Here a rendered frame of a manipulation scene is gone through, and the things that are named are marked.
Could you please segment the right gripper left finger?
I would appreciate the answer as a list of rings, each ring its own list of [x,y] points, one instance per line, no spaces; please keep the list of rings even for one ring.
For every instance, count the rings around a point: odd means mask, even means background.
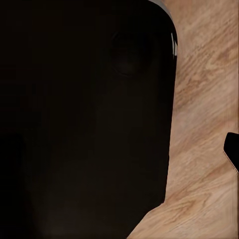
[[[24,152],[25,143],[21,132],[0,138],[0,191]]]

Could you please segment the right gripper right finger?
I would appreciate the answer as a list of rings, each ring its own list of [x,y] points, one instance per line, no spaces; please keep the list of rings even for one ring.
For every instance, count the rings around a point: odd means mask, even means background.
[[[239,134],[233,132],[227,134],[224,151],[239,171]]]

